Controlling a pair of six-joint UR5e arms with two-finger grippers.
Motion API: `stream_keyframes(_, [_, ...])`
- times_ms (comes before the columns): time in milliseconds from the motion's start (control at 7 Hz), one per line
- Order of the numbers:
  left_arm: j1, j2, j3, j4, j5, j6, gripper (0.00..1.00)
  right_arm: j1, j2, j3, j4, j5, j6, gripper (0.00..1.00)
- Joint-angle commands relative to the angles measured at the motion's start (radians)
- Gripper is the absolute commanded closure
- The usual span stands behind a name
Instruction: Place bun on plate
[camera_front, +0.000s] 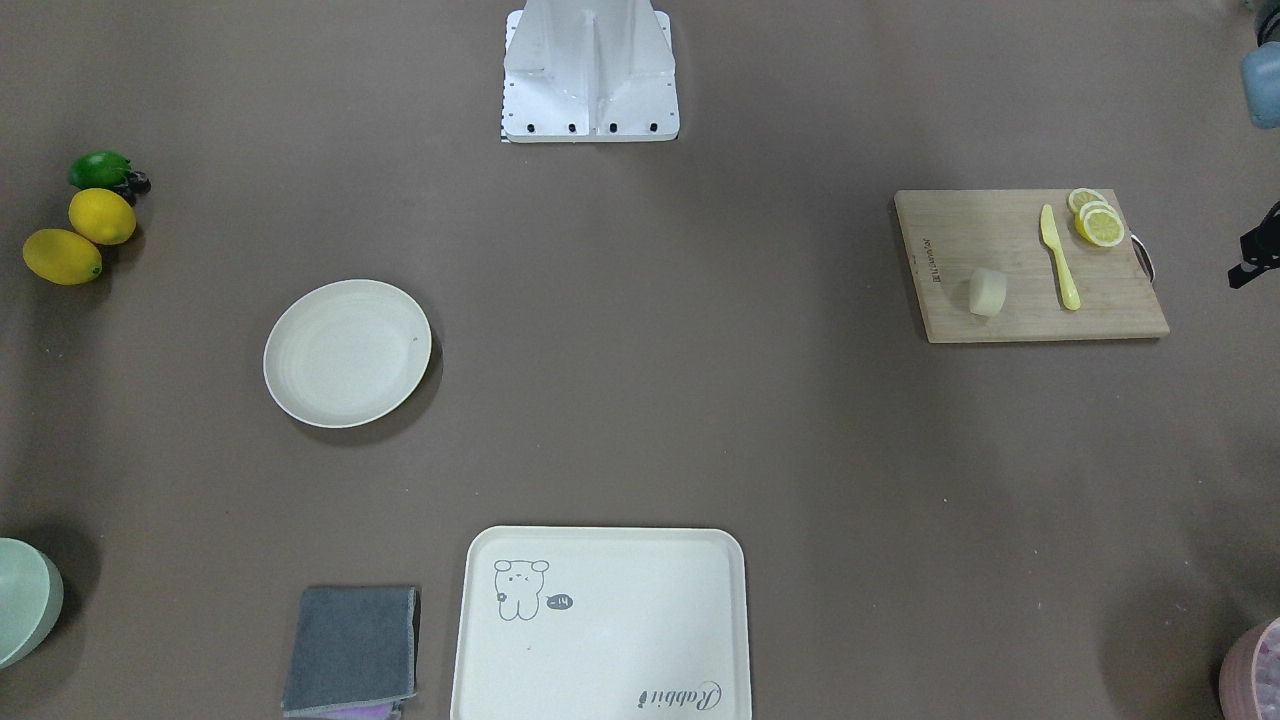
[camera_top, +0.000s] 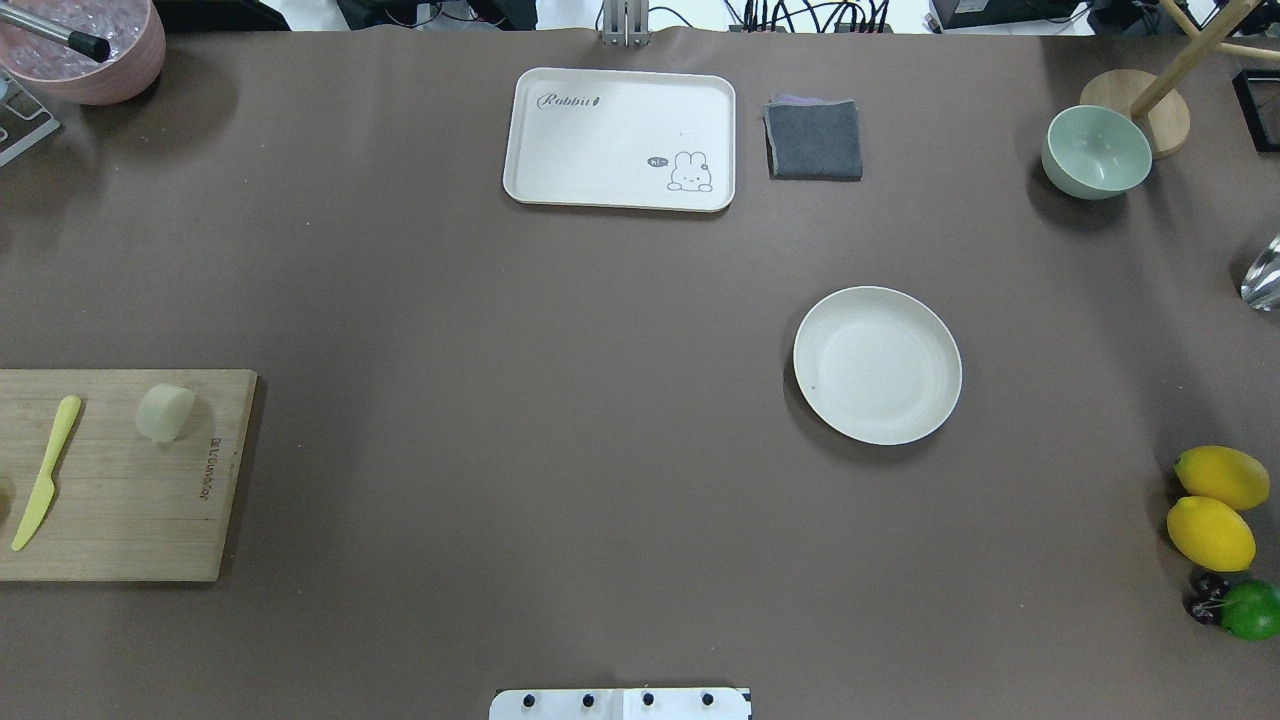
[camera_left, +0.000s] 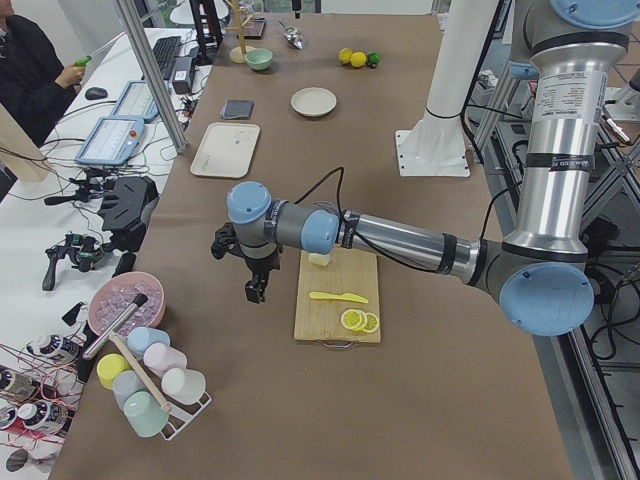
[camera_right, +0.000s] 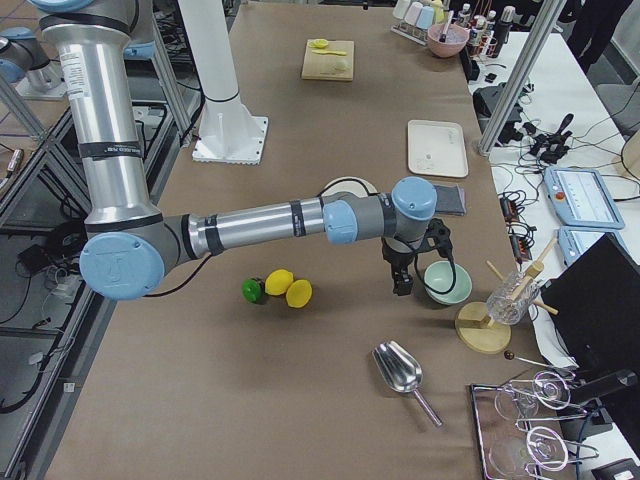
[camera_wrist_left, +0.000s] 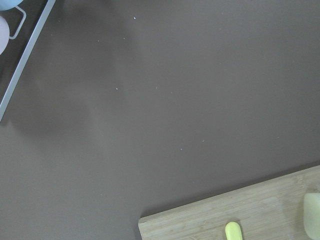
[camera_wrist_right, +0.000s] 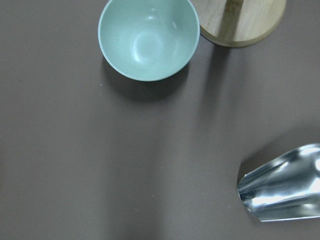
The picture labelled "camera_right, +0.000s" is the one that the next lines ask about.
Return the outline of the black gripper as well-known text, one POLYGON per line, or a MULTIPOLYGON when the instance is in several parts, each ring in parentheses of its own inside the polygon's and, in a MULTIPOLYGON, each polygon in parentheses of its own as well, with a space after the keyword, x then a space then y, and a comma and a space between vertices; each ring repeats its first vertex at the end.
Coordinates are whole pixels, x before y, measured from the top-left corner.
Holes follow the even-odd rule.
POLYGON ((409 273, 409 265, 417 258, 418 253, 407 246, 405 251, 399 251, 391 246, 387 238, 382 238, 381 242, 383 259, 391 268, 393 294, 410 295, 413 290, 413 277, 409 273))

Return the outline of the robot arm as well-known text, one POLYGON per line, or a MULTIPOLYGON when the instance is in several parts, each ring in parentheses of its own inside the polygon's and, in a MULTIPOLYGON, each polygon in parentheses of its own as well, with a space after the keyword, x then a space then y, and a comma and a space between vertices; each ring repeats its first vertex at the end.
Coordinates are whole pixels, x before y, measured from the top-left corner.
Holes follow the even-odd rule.
POLYGON ((165 216, 151 201, 132 112, 125 53, 154 53, 148 1, 40 1, 45 39, 59 53, 92 209, 80 270, 88 286, 112 300, 155 296, 163 278, 191 260, 289 237, 325 233, 334 244, 378 238, 394 291, 408 294, 408 267, 419 254, 451 250, 435 217, 437 194, 421 178, 389 193, 349 193, 200 217, 165 216))
POLYGON ((1 32, 1 76, 28 100, 61 100, 67 91, 61 67, 26 27, 1 32))

